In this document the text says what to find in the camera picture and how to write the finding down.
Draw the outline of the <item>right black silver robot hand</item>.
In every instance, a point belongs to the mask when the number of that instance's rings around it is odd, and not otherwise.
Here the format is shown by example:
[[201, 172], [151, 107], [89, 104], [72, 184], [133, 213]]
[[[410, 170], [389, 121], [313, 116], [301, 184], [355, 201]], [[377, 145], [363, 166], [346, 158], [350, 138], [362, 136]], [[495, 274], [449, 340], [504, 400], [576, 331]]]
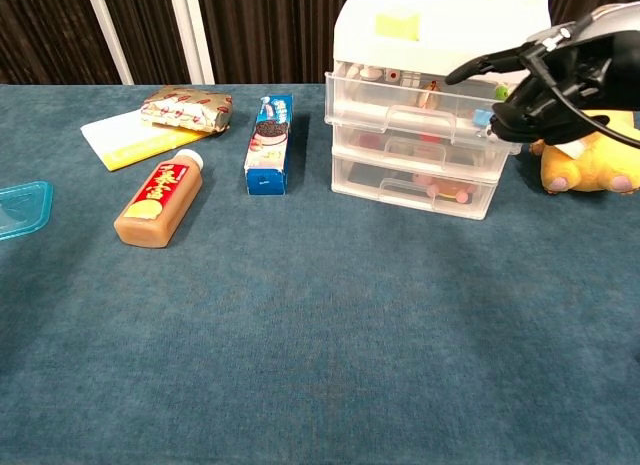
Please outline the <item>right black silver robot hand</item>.
[[552, 26], [511, 49], [473, 58], [450, 72], [449, 85], [488, 73], [528, 71], [509, 97], [493, 105], [492, 132], [509, 142], [549, 145], [600, 132], [625, 145], [606, 110], [639, 109], [639, 5], [600, 6]]

